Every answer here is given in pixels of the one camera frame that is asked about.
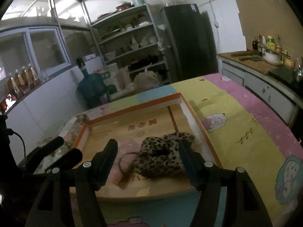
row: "black cable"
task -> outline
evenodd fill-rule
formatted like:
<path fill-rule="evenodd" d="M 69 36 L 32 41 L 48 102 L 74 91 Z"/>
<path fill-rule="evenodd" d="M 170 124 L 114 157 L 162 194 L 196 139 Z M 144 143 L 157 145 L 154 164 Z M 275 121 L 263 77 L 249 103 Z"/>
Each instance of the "black cable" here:
<path fill-rule="evenodd" d="M 22 138 L 17 132 L 13 131 L 13 130 L 10 129 L 10 128 L 7 129 L 7 133 L 8 133 L 8 135 L 13 135 L 13 134 L 15 134 L 15 135 L 17 135 L 17 136 L 21 139 L 22 144 L 23 144 L 23 150 L 24 150 L 24 158 L 25 158 L 25 157 L 26 157 L 26 152 L 25 152 L 25 143 L 24 143 L 23 138 Z"/>

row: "leopard print fabric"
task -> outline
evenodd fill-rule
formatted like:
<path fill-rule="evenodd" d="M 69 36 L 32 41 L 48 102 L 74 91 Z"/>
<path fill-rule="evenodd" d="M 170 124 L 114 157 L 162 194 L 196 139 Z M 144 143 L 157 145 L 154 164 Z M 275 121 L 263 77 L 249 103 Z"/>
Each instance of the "leopard print fabric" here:
<path fill-rule="evenodd" d="M 184 174 L 179 155 L 179 141 L 183 139 L 190 144 L 195 141 L 194 135 L 186 132 L 145 138 L 134 163 L 134 171 L 146 178 Z"/>

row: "black cooktop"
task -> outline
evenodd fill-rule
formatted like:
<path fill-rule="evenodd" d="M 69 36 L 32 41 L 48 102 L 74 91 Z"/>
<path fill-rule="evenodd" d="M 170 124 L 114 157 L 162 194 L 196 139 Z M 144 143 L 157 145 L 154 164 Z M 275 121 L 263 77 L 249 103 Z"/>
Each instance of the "black cooktop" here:
<path fill-rule="evenodd" d="M 296 92 L 299 96 L 303 97 L 303 81 L 298 83 L 294 80 L 293 68 L 289 68 L 287 66 L 277 67 L 276 69 L 269 70 L 269 76 L 272 76 Z"/>

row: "pink tablecloth stripe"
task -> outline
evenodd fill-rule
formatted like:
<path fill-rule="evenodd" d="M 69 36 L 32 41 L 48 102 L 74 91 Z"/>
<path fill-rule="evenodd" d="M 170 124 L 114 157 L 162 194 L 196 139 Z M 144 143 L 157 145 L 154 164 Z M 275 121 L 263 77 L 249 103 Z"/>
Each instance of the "pink tablecloth stripe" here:
<path fill-rule="evenodd" d="M 297 158 L 303 159 L 303 149 L 301 145 L 280 118 L 254 94 L 233 81 L 222 80 L 222 76 L 223 75 L 219 73 L 215 73 L 203 77 L 220 89 L 225 90 L 249 113 L 254 115 L 285 158 L 295 155 Z"/>

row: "wooden countertop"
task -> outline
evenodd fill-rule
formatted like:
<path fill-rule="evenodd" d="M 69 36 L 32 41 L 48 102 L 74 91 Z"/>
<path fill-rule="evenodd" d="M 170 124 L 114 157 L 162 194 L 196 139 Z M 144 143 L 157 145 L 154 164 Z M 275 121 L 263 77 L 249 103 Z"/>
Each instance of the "wooden countertop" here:
<path fill-rule="evenodd" d="M 239 56 L 237 57 L 232 57 L 231 53 L 220 53 L 218 56 L 222 58 L 226 58 L 228 60 L 235 61 L 241 65 L 247 66 L 259 73 L 262 73 L 264 75 L 268 75 L 268 71 L 277 68 L 277 66 L 272 66 L 268 64 L 265 60 L 262 61 L 252 61 L 252 60 L 245 60 L 245 61 L 240 61 Z"/>

